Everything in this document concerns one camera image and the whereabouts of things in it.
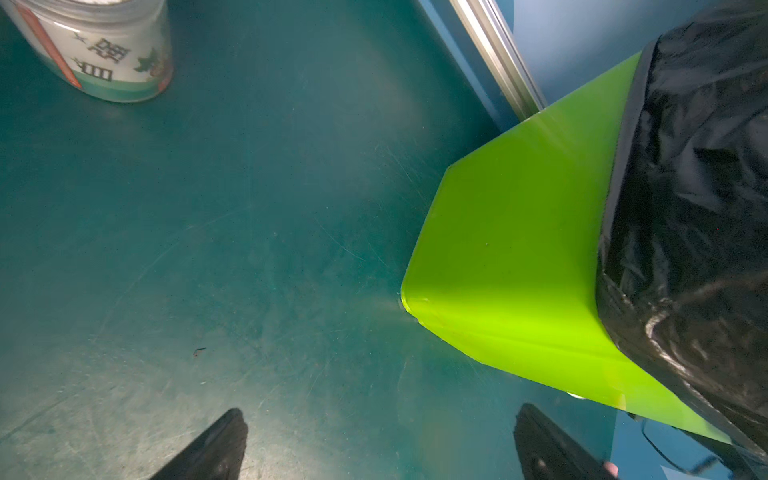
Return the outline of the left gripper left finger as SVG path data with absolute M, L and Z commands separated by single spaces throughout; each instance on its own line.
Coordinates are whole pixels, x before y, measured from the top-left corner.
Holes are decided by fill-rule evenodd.
M 247 437 L 243 412 L 231 408 L 150 480 L 238 480 Z

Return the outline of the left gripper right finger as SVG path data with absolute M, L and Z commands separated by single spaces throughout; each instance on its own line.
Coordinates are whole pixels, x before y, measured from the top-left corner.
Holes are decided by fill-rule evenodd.
M 525 480 L 618 478 L 533 404 L 519 410 L 514 439 Z

